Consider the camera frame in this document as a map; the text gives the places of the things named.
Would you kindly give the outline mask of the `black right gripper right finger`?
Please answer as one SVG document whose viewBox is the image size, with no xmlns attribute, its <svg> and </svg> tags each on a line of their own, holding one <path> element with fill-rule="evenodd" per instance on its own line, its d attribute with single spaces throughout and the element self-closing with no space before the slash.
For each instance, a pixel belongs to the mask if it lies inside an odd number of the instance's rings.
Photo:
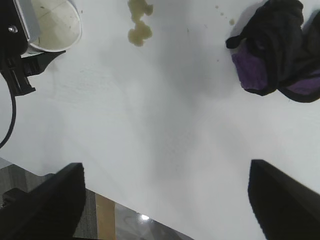
<svg viewBox="0 0 320 240">
<path fill-rule="evenodd" d="M 250 163 L 248 198 L 268 240 L 318 240 L 320 195 L 262 159 Z"/>
</svg>

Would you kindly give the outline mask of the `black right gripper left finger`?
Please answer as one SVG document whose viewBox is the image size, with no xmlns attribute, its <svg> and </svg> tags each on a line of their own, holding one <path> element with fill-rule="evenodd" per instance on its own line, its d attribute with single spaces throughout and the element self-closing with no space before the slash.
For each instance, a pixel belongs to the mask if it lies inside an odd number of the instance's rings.
<svg viewBox="0 0 320 240">
<path fill-rule="evenodd" d="M 70 163 L 32 191 L 2 197 L 2 240 L 72 240 L 86 203 L 84 167 Z"/>
</svg>

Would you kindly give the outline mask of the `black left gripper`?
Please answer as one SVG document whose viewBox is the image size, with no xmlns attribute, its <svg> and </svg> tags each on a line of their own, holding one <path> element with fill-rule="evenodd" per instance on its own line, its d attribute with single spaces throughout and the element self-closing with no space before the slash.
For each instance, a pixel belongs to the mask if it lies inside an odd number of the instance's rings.
<svg viewBox="0 0 320 240">
<path fill-rule="evenodd" d="M 27 36 L 13 0 L 0 2 L 0 73 L 11 94 L 24 96 L 35 91 L 27 77 L 40 75 L 66 51 L 43 52 L 22 58 L 27 51 Z"/>
</svg>

